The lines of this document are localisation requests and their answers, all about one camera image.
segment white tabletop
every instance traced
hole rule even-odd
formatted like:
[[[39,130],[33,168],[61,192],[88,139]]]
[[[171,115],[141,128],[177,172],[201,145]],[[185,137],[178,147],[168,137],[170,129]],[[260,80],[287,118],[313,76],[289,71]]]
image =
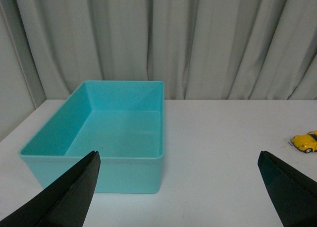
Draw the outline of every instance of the white tabletop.
[[[43,189],[18,151],[59,108],[46,100],[0,142],[0,219]],[[287,142],[317,129],[317,101],[165,101],[157,194],[94,195],[85,227],[281,227],[257,160],[268,150],[317,180],[317,153]]]

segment teal plastic bin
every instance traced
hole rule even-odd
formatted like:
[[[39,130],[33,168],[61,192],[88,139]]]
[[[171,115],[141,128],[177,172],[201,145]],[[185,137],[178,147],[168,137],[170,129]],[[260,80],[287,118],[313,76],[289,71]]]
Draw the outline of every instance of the teal plastic bin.
[[[86,81],[21,149],[43,188],[92,150],[95,192],[156,193],[164,158],[164,84]]]

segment curtain fold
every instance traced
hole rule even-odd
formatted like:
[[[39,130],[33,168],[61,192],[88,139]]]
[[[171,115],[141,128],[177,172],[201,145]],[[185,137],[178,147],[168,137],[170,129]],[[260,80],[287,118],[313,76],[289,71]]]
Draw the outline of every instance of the curtain fold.
[[[0,7],[30,97],[34,107],[37,108],[45,101],[46,97],[32,59],[16,0],[0,0]]]
[[[166,99],[315,99],[317,0],[17,0],[48,99],[162,80]]]

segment toy car wheel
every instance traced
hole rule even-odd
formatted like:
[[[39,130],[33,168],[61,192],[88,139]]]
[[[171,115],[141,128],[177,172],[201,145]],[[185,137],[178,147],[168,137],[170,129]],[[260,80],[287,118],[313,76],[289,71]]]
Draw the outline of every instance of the toy car wheel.
[[[307,149],[307,150],[305,150],[305,153],[310,153],[312,151],[312,149]]]

